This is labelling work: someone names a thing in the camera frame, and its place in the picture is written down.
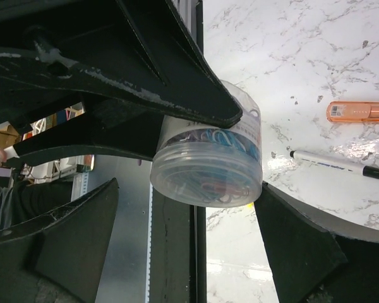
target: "barcode sticker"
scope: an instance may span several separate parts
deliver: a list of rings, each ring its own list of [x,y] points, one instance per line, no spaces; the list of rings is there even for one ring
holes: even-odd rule
[[[341,108],[340,106],[336,106],[334,105],[332,108],[331,108],[331,116],[332,117],[341,117],[342,115],[342,112],[341,112]]]

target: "orange plastic case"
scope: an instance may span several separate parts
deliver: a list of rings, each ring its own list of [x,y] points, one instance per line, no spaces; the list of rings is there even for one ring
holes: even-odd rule
[[[333,101],[326,115],[330,122],[379,122],[379,102]]]

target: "white marble table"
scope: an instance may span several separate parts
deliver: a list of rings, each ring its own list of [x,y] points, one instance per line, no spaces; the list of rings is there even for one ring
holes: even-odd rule
[[[379,181],[298,164],[300,149],[379,166],[379,124],[331,124],[333,100],[379,101],[379,0],[204,0],[205,57],[259,105],[264,180],[379,229]],[[278,302],[252,208],[208,210],[210,303]]]

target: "barcode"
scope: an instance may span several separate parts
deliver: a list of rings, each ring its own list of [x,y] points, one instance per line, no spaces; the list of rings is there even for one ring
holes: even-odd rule
[[[339,111],[338,109],[339,109],[338,106],[333,106],[333,107],[331,108],[331,116],[332,116],[332,117],[334,117],[334,116],[336,116],[336,117],[341,117],[341,111]]]

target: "tabletop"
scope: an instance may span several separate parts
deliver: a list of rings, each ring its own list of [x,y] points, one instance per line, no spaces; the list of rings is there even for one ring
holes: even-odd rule
[[[379,102],[379,0],[204,0],[205,57],[262,113],[263,178],[379,229],[379,181],[291,160],[305,150],[379,167],[379,124],[332,124],[331,101]],[[207,210],[208,300],[278,302],[254,210]]]

